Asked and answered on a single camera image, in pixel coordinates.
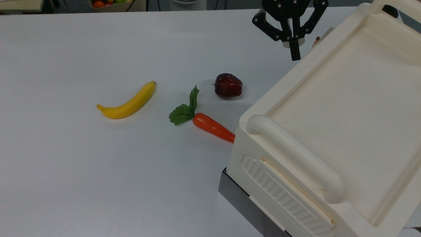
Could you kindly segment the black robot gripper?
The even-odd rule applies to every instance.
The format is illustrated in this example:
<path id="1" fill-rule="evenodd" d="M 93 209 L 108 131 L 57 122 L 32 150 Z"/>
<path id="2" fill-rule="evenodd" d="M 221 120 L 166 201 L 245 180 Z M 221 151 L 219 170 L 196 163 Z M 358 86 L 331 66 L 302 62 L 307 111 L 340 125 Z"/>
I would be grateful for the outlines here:
<path id="1" fill-rule="evenodd" d="M 301 25 L 300 18 L 310 3 L 313 3 L 314 11 Z M 299 41 L 314 30 L 329 2 L 327 0 L 262 0 L 261 5 L 262 9 L 254 15 L 253 24 L 274 41 L 280 40 L 284 47 L 289 47 L 291 59 L 297 61 L 301 59 Z M 266 19 L 267 13 L 280 22 L 281 30 L 269 24 Z M 288 18 L 294 18 L 294 36 Z"/>

